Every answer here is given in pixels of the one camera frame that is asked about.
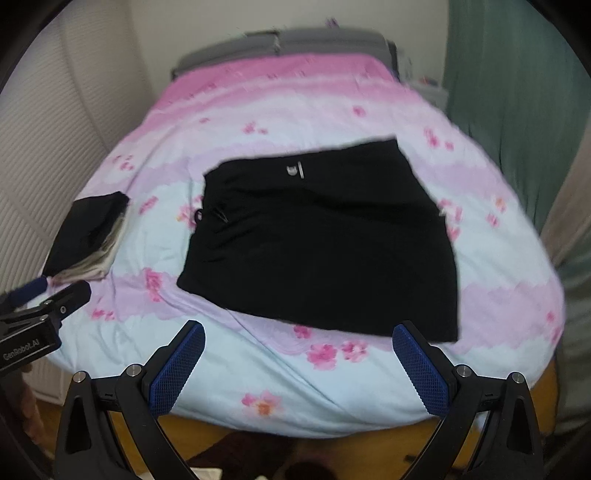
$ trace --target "pink floral comforter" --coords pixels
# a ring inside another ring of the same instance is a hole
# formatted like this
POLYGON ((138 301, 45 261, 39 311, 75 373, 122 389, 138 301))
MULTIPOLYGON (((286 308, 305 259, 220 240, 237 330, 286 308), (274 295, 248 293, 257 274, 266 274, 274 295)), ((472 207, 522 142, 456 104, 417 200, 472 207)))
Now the pink floral comforter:
POLYGON ((240 60, 170 85, 80 194, 125 192, 132 216, 110 274, 64 323, 52 360, 118 375, 197 319, 207 345, 177 413, 308 437, 426 418, 390 339, 229 312, 175 285, 208 169, 392 136, 446 216, 456 252, 461 337, 442 348, 479 374, 519 370, 535 383, 564 322, 538 236, 481 148, 362 55, 240 60))

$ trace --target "folded black clothing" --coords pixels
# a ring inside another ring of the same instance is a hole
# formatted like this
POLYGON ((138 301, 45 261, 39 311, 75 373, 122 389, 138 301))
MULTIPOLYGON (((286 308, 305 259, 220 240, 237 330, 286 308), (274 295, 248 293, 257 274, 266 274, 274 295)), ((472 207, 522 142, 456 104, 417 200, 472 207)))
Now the folded black clothing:
POLYGON ((121 192, 87 197, 72 203, 53 242, 43 275, 57 275, 96 252, 128 203, 129 197, 121 192))
POLYGON ((396 140, 232 160, 205 175, 177 285, 238 312, 390 336, 412 320, 457 340, 445 218, 396 140))

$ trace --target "pillow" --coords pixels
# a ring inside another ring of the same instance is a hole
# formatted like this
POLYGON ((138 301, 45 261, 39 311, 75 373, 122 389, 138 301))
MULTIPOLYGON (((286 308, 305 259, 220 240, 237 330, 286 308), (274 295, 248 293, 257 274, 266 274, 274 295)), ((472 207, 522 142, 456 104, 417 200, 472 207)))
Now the pillow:
POLYGON ((273 34, 255 34, 216 43, 185 55, 172 72, 173 80, 198 67, 215 65, 228 60, 248 59, 276 55, 277 37, 273 34))
POLYGON ((279 32, 279 55, 296 53, 365 53, 398 73, 386 39, 357 28, 295 28, 279 32))

